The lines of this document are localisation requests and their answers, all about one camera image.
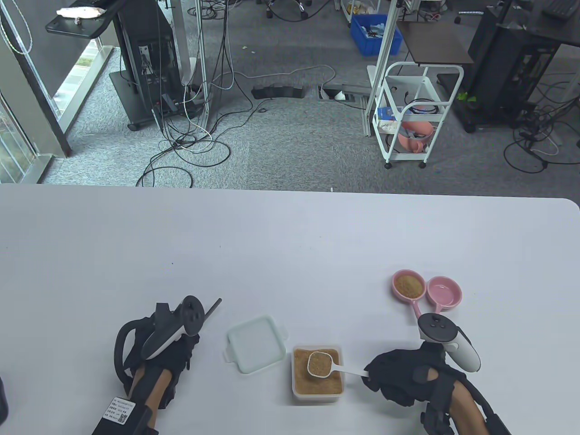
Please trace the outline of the person's left hand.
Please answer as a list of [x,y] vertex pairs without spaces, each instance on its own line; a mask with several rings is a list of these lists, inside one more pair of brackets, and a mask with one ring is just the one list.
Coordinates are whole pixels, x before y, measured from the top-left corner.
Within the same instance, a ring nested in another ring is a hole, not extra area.
[[[125,340],[129,331],[132,330],[135,331],[133,347],[128,356],[122,360]],[[199,342],[199,336],[182,335],[179,340],[172,342],[158,356],[150,360],[145,360],[141,356],[141,351],[146,340],[153,332],[154,316],[144,317],[126,323],[116,338],[114,365],[116,374],[123,383],[126,393],[130,392],[133,377],[139,369],[144,369],[145,384],[151,387],[157,383],[158,377],[163,371],[169,371],[171,373],[171,381],[165,389],[158,406],[159,409],[165,409],[175,397],[176,386],[182,371],[190,369],[193,348]]]

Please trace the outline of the person's right hand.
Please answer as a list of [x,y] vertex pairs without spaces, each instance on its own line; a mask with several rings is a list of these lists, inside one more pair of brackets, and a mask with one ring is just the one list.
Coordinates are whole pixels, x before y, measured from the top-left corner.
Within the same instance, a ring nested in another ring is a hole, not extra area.
[[416,350],[396,349],[377,355],[365,368],[368,376],[362,382],[373,392],[380,391],[386,400],[410,407],[416,401],[431,401],[436,390],[436,379],[428,379],[429,370],[444,374],[448,393],[444,404],[448,407],[456,381],[466,380],[466,375],[445,361],[443,345],[423,342]]

